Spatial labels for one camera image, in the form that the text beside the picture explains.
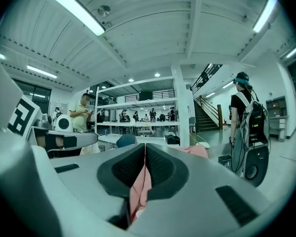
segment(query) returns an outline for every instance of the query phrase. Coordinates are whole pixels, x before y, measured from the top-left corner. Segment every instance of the ceiling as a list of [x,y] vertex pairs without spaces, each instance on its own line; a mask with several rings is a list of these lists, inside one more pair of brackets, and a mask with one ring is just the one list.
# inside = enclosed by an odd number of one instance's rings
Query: ceiling
[[[109,22],[104,34],[94,35],[54,0],[11,5],[0,26],[0,53],[12,77],[75,92],[104,81],[149,79],[156,72],[170,76],[171,63],[178,61],[184,78],[195,79],[208,63],[238,71],[268,49],[280,58],[296,45],[279,5],[270,29],[255,35],[253,25],[267,0],[79,2],[100,22]],[[98,14],[101,5],[111,8],[108,16]],[[28,64],[58,77],[30,72]]]

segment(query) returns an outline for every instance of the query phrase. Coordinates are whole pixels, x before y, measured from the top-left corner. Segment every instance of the shelf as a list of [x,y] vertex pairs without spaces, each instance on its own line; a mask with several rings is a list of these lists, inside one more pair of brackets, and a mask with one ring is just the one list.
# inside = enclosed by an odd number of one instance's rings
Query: shelf
[[118,97],[125,95],[138,94],[142,90],[166,90],[172,89],[173,87],[173,76],[153,78],[142,81],[134,81],[106,89],[98,90],[98,93],[105,94],[110,97]]
[[105,126],[135,126],[135,127],[142,127],[142,126],[177,126],[180,125],[178,121],[156,121],[156,122],[104,122],[104,123],[97,123],[96,125],[105,125]]
[[[120,134],[108,134],[108,135],[101,135],[99,136],[99,141],[115,143],[122,135]],[[171,148],[178,148],[178,144],[168,145],[164,138],[161,137],[140,137],[136,136],[137,143],[153,143],[161,146],[171,147]]]
[[106,109],[106,110],[140,108],[140,107],[149,108],[153,106],[173,105],[177,100],[178,100],[177,97],[160,98],[160,99],[135,101],[135,102],[128,102],[128,103],[112,104],[112,105],[101,105],[101,106],[98,106],[97,108]]

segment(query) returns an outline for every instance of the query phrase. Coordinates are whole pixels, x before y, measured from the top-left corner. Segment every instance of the banister post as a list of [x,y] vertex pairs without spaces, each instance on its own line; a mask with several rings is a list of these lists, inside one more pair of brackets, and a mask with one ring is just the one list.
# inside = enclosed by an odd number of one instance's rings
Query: banister post
[[218,110],[218,126],[219,126],[219,129],[222,130],[222,106],[217,105],[217,110]]

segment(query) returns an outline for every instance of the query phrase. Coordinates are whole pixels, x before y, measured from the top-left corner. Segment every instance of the stair railing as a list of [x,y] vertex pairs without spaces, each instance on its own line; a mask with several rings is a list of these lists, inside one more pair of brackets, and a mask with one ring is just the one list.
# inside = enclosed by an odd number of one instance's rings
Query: stair railing
[[218,124],[220,130],[222,130],[222,106],[217,105],[217,109],[212,106],[206,99],[199,96],[196,98],[196,102],[205,112],[210,112],[212,115],[209,115],[210,118]]

